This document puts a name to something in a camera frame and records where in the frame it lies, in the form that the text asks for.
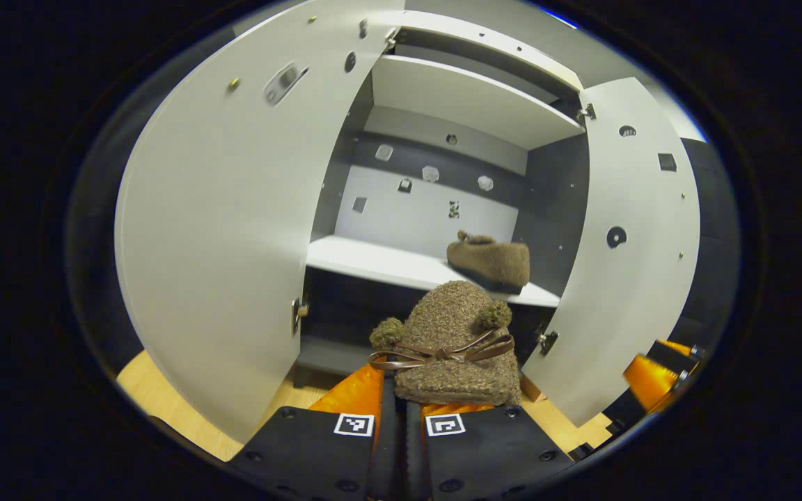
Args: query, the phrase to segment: wooden floor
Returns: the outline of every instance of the wooden floor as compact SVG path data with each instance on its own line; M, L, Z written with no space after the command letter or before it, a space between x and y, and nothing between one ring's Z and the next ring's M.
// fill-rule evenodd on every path
M314 374L308 386L297 389L292 387L290 371L268 409L265 409L260 423L264 424L281 406L308 408L342 379L330 374ZM167 422L179 434L218 459L228 461L243 447L243 444L223 434L182 399L153 364L147 351L142 351L125 366L117 376L117 383L144 412ZM602 413L578 428L549 400L535 403L524 397L522 406L563 451L573 450L585 442L598 447L611 437L605 430L611 421Z

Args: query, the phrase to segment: brown leather lace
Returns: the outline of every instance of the brown leather lace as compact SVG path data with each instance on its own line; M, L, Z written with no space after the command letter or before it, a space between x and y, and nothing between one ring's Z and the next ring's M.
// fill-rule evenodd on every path
M409 349L411 351L416 351L417 353L423 354L425 356L417 356L417 355L405 355L404 353L398 353L396 351L388 351L388 350L381 350L375 351L367 358L367 362L370 363L370 367L373 367L379 371L395 371L398 369L411 369L414 367L423 367L427 364L432 364L432 362L436 362L439 360L458 360L461 362L476 362L479 360L484 360L486 358L493 358L493 356L503 355L507 351L511 350L515 343L512 340L512 336L510 334L503 334L499 338L493 340L493 342L488 343L488 345L484 346L481 349L477 349L475 351L471 351L468 353L464 353L467 349L472 348L473 346L477 345L478 343L482 342L482 340L486 340L488 336L494 333L496 329L491 329L486 333L481 334L477 340L469 343L466 346L461 346L459 348L439 348L439 349L431 349L431 348L423 348L422 346L413 346L409 344L405 344L403 342L395 343L395 346L398 348ZM377 358L381 358L382 356L397 356L398 358L406 358L407 360L396 360L396 361L382 361L377 362Z

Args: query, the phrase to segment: open cabinet door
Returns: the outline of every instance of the open cabinet door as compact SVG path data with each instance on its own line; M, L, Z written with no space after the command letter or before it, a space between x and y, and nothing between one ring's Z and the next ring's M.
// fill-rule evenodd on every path
M249 29L176 86L125 168L115 245L134 329L169 383L239 442L299 354L290 308L324 172L395 28L386 14L403 7L310 0Z
M695 273L698 190L682 141L636 79L580 93L590 152L583 234L547 334L522 371L577 426L627 389L623 371L668 339Z

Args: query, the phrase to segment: round hole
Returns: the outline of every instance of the round hole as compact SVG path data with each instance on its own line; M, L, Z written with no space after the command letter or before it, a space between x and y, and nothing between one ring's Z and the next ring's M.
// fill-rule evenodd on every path
M355 492L357 491L359 486L357 486L357 482L355 481L348 481L348 479L342 479L341 481L336 482L336 488L344 492Z
M461 488L462 481L458 481L458 479L449 479L449 481L444 481L439 485L439 491L441 492L455 492Z
M516 487L506 489L506 491L504 491L503 494L500 494L500 496L503 497L503 498L506 498L507 495L516 495L516 494L519 494L519 492L522 492L522 491L525 491L525 486L518 485Z
M299 492L296 492L295 488L287 487L286 485L277 486L277 491L283 492L284 494L295 495L296 498L299 497Z

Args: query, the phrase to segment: fuzzy slipper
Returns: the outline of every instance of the fuzzy slipper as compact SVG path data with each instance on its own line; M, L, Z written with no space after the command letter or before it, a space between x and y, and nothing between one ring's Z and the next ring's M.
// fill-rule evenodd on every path
M428 292L405 323L389 318L370 334L377 369L398 369L395 395L426 404L517 405L519 371L507 330L512 313L474 283ZM395 354L398 362L378 362Z
M531 275L528 245L497 244L486 235L457 233L459 241L448 245L452 269L472 279L488 291L521 293Z

